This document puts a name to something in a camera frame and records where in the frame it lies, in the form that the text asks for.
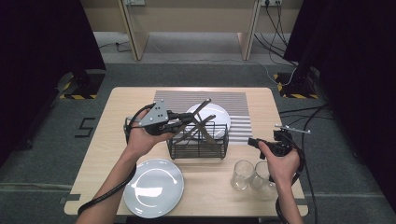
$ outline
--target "wooden table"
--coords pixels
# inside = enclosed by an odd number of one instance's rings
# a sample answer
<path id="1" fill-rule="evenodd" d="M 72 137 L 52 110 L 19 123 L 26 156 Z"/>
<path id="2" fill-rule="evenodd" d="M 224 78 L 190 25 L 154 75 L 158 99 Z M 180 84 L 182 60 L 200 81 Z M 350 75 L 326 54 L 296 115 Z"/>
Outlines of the wooden table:
<path id="1" fill-rule="evenodd" d="M 110 94 L 70 193 L 80 194 L 79 201 L 68 201 L 64 207 L 66 214 L 76 215 L 78 208 L 91 200 L 99 190 L 125 149 L 125 135 L 122 129 L 125 118 L 133 115 L 144 105 L 151 104 L 156 91 L 242 92 L 247 98 L 254 137 L 273 139 L 274 125 L 281 123 L 273 95 L 266 88 L 116 88 Z M 275 188 L 268 187 L 260 191 L 247 188 L 244 191 L 237 191 L 230 185 L 235 163 L 239 160 L 247 160 L 256 164 L 260 160 L 259 155 L 260 151 L 254 147 L 230 144 L 223 160 L 210 158 L 172 161 L 167 145 L 160 143 L 139 162 L 158 158 L 167 159 L 182 172 L 185 180 L 183 195 L 177 206 L 166 214 L 167 216 L 276 217 Z M 299 181 L 293 185 L 293 193 L 299 204 L 300 213 L 305 216 L 308 207 Z M 120 202 L 118 215 L 133 216 L 124 201 Z"/>

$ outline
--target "wire dish rack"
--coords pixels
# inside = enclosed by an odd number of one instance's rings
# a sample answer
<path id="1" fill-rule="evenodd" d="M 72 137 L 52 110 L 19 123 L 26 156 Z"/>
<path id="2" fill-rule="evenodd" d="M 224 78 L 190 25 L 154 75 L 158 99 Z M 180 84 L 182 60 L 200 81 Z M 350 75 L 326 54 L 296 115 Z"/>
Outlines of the wire dish rack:
<path id="1" fill-rule="evenodd" d="M 167 141 L 172 160 L 182 158 L 221 158 L 227 154 L 229 142 L 227 124 L 206 124 L 205 128 L 211 139 L 206 139 L 201 131 L 192 132 L 195 125 Z"/>

